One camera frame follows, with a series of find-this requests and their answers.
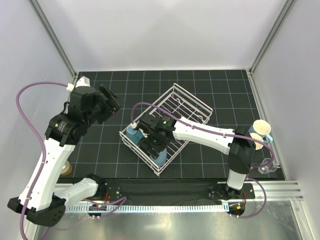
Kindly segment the black cup cream inside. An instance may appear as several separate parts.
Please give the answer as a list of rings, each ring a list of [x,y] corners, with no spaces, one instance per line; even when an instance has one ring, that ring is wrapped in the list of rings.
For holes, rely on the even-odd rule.
[[[263,145],[264,140],[263,140],[263,138],[262,138],[258,133],[251,132],[251,133],[250,133],[250,137],[251,137],[252,139],[254,139],[254,140],[257,140],[257,141],[254,142],[254,144],[255,144],[255,150],[256,150],[256,151],[263,148],[263,146],[264,146],[264,145]]]

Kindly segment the clear glass cup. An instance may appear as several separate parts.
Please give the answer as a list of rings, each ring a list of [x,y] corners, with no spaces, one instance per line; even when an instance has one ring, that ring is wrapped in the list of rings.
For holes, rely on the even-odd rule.
[[[267,164],[269,161],[271,160],[271,158],[265,158],[262,163],[260,164],[260,167],[258,168],[258,172],[260,174],[269,174],[269,173],[273,173],[277,170],[278,168],[278,164],[277,164],[277,161],[274,160],[271,164],[269,165],[266,165],[266,166],[262,166],[262,165],[265,165]]]

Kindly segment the aluminium frame rail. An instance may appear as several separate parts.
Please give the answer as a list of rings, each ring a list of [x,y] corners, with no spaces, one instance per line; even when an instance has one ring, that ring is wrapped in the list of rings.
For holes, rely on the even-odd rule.
[[[251,86],[252,94],[257,106],[257,110],[259,116],[263,119],[268,121],[266,116],[266,111],[264,110],[263,102],[258,93],[258,88],[255,83],[254,75],[249,71],[246,70],[246,74],[248,76],[248,81]],[[266,191],[266,196],[268,201],[303,201],[303,194],[300,190],[298,182],[296,180],[287,180],[286,173],[282,168],[281,156],[278,153],[277,147],[275,142],[270,144],[271,148],[274,151],[275,160],[277,162],[278,170],[281,170],[284,176],[284,180],[269,180],[263,179],[261,181],[262,186]]]

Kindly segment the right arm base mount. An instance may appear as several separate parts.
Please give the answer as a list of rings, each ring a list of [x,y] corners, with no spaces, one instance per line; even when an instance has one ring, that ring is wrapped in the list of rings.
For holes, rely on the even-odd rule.
[[[214,183],[208,186],[209,196],[212,200],[247,200],[255,199],[255,192],[251,183],[244,183],[240,190],[228,188],[226,183]]]

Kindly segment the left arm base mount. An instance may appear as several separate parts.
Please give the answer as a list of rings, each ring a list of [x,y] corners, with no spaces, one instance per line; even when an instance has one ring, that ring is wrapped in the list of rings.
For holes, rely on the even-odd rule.
[[[117,183],[106,183],[100,199],[104,202],[114,202],[122,197],[122,187]]]

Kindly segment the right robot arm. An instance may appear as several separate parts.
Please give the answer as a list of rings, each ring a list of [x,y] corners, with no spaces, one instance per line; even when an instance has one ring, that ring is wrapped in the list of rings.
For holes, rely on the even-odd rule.
[[[143,114],[133,128],[144,134],[138,146],[153,160],[161,159],[162,152],[175,141],[197,143],[227,155],[229,174],[225,192],[230,198],[243,194],[243,185],[256,151],[256,144],[245,128],[217,128],[186,117],[148,113]]]

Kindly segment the brown and cream cup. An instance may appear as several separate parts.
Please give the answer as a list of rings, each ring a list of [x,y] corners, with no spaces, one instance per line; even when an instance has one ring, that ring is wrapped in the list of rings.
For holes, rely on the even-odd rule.
[[[73,170],[72,164],[69,161],[66,161],[60,172],[60,175],[67,176],[72,172],[72,170]]]

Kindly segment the light blue plastic cup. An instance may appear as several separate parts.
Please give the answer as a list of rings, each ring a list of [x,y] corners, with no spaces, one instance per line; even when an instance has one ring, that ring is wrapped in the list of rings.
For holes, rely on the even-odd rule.
[[[150,159],[158,166],[162,167],[167,161],[167,149],[165,148],[163,151],[158,153],[158,157],[154,158],[150,155]]]

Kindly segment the blue glazed ceramic mug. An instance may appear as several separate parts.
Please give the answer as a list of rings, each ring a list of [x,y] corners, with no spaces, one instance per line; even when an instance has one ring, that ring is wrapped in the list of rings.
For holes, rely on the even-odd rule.
[[[132,141],[136,146],[139,145],[140,140],[144,137],[140,129],[135,130],[133,126],[129,125],[126,130],[127,138]]]

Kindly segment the teal cup cream inside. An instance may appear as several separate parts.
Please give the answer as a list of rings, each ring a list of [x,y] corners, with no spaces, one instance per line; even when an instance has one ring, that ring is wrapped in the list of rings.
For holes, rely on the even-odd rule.
[[[271,130],[272,130],[271,125],[267,121],[263,119],[258,119],[253,122],[248,132],[250,134],[251,133],[258,134],[266,144],[270,144],[274,140],[273,137],[271,136]]]

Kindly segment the black grid mat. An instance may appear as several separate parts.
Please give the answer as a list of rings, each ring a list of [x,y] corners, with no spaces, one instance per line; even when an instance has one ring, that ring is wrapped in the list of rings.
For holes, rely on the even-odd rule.
[[[154,171],[121,137],[131,122],[148,110],[161,107],[177,117],[212,127],[248,128],[261,115],[245,70],[81,71],[97,87],[106,85],[124,100],[124,106],[105,123],[95,124],[69,157],[68,178],[95,174],[101,178],[154,179]]]

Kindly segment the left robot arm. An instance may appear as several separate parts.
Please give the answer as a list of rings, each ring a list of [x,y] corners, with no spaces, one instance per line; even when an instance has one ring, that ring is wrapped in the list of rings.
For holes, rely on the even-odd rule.
[[[76,86],[62,112],[50,119],[45,139],[40,140],[42,153],[29,183],[20,196],[8,201],[8,208],[35,225],[53,227],[69,207],[87,198],[103,199],[107,184],[93,173],[64,190],[54,188],[66,161],[89,127],[105,122],[123,104],[104,84],[98,88],[88,84]]]

